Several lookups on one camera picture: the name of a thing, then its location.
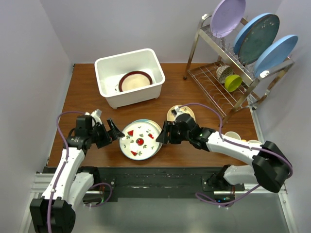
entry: metal dish rack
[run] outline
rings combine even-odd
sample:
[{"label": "metal dish rack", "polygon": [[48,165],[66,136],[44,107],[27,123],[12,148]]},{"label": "metal dish rack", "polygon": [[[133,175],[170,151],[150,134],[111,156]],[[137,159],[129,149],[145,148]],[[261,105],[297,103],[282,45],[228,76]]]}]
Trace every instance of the metal dish rack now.
[{"label": "metal dish rack", "polygon": [[[195,80],[207,98],[223,116],[224,124],[226,124],[228,120],[241,109],[251,107],[253,110],[256,110],[257,107],[267,98],[273,86],[286,74],[294,62],[290,58],[287,58],[282,64],[269,70],[265,70],[259,77],[255,78],[255,63],[242,65],[239,62],[238,55],[235,55],[233,52],[234,38],[230,38],[234,32],[237,34],[238,30],[235,29],[231,32],[231,34],[224,38],[218,38],[217,35],[213,36],[209,24],[204,26],[205,21],[211,16],[212,14],[205,14],[199,22],[184,79],[187,79],[187,76],[190,75]],[[245,18],[242,18],[241,25],[245,25],[246,23],[248,23],[248,21]],[[217,52],[218,60],[215,63],[189,70],[199,36],[202,37]],[[225,89],[224,85],[221,84],[216,78],[217,68],[224,65],[231,66],[234,73],[240,75],[243,80],[242,85],[236,91],[231,93],[229,93]],[[276,73],[277,76],[269,84],[265,94],[261,98],[258,97],[253,90],[258,86],[261,80]]]}]

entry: purple plate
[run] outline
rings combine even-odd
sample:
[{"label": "purple plate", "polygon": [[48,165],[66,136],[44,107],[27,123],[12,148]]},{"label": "purple plate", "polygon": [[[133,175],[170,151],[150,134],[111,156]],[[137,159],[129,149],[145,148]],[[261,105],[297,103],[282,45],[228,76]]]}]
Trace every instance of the purple plate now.
[{"label": "purple plate", "polygon": [[245,6],[246,0],[222,0],[210,20],[213,36],[220,38],[232,32],[244,15]]}]

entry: white cup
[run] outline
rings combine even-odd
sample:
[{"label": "white cup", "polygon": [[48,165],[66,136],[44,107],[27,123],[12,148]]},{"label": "white cup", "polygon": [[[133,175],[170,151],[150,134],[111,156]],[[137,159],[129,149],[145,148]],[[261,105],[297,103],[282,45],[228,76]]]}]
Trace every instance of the white cup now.
[{"label": "white cup", "polygon": [[226,132],[225,136],[241,140],[240,135],[238,135],[236,132],[233,132],[233,131]]},{"label": "white cup", "polygon": [[259,142],[257,140],[249,140],[247,142],[249,142],[249,143],[256,143],[256,144],[263,144],[262,142]]}]

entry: white plastic tub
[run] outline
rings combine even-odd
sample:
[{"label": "white plastic tub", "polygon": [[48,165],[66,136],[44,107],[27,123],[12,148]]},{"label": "white plastic tub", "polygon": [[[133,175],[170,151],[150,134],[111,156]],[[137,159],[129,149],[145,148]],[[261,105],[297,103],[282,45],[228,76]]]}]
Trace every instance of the white plastic tub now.
[{"label": "white plastic tub", "polygon": [[[120,79],[131,71],[140,70],[150,75],[153,84],[120,92]],[[152,49],[143,49],[100,58],[95,62],[100,94],[112,108],[158,98],[165,81],[160,63]]]}]

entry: wood grain surface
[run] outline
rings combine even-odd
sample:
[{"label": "wood grain surface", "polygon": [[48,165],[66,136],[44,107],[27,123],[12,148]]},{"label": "wood grain surface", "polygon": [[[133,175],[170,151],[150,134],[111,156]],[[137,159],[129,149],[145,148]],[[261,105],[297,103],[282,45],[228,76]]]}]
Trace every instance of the wood grain surface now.
[{"label": "wood grain surface", "polygon": [[[68,89],[63,111],[92,112],[99,108],[102,110],[102,121],[112,118],[116,126],[122,131],[128,124],[137,119],[150,119],[161,127],[166,119],[167,111],[176,104],[199,102],[213,107],[204,96],[202,90],[192,78],[183,80],[186,64],[161,64],[166,81],[162,86],[158,99],[112,109],[104,97],[99,93],[93,64],[76,64]],[[211,111],[200,107],[191,106],[195,113],[196,121],[201,127],[218,130],[218,118]],[[60,126],[64,135],[75,126],[77,114],[68,114],[61,118]],[[223,133],[237,132],[242,139],[257,139],[250,111],[244,109],[234,115],[224,126]],[[57,166],[62,153],[63,142],[57,133],[49,158],[48,166]],[[160,151],[152,158],[145,161],[128,159],[120,150],[119,142],[97,149],[95,145],[88,150],[83,166],[119,166],[119,167],[180,167],[180,166],[223,166],[226,164],[242,165],[241,161],[229,156],[197,150],[189,142],[181,145],[163,145]]]}]

